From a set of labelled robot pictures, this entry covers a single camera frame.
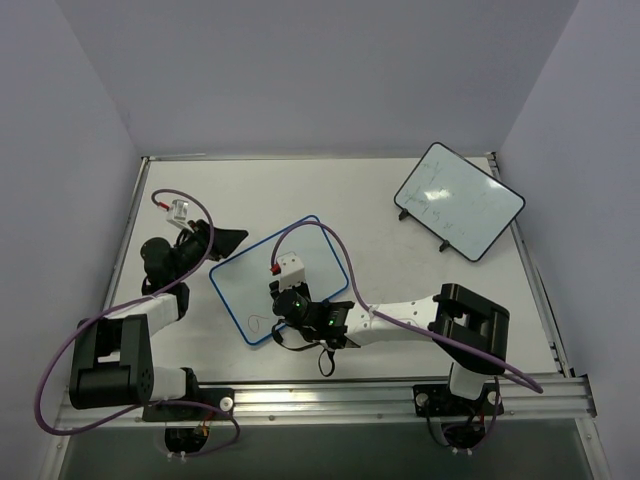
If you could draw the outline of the blue framed whiteboard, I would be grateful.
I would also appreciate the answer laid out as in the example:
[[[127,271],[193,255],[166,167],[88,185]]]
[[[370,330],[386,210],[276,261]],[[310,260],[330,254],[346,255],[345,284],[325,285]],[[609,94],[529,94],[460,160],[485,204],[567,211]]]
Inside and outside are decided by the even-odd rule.
[[[210,281],[243,340],[257,346],[271,337],[277,318],[272,313],[269,284],[275,280],[270,259],[279,230],[214,266]],[[350,286],[346,267],[336,246],[318,226],[303,226],[278,246],[280,255],[295,254],[305,267],[305,278],[314,301],[332,299]]]

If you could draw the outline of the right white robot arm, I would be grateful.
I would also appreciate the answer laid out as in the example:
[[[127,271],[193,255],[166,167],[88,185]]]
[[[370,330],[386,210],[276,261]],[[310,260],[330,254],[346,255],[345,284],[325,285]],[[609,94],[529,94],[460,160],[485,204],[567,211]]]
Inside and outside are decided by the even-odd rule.
[[[363,308],[352,301],[314,302],[306,283],[284,288],[269,284],[279,325],[298,331],[302,351],[321,347],[330,361],[335,352],[380,342],[431,340],[453,360],[444,400],[455,412],[475,406],[484,383],[502,375],[510,314],[499,304],[454,283],[439,293],[404,303]]]

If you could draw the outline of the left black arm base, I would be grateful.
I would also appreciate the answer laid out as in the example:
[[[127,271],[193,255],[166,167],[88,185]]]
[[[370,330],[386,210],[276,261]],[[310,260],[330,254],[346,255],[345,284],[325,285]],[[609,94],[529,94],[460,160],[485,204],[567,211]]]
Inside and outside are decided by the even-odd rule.
[[[196,458],[236,444],[241,428],[233,413],[235,392],[231,388],[201,389],[179,399],[157,400],[143,408],[142,421],[165,424],[161,446],[167,454]],[[216,442],[215,423],[228,422],[232,435]]]

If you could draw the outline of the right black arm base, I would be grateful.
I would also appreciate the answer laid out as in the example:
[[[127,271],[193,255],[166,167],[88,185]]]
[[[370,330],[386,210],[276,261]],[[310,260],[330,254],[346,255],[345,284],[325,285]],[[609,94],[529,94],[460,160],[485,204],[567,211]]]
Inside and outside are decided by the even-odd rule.
[[[445,384],[413,386],[415,414],[426,420],[431,439],[453,453],[471,455],[493,432],[505,410],[497,383],[475,400],[454,396]]]

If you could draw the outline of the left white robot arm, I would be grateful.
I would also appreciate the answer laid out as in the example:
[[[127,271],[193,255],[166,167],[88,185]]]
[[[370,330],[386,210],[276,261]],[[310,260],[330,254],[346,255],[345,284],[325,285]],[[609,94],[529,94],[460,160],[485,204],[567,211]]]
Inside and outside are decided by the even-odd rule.
[[[186,315],[190,289],[182,279],[202,259],[228,258],[249,236],[246,230],[211,228],[190,221],[176,242],[162,237],[140,249],[145,277],[139,303],[108,314],[74,342],[69,396],[74,408],[93,409],[165,401],[179,419],[202,405],[193,371],[153,365],[151,338]]]

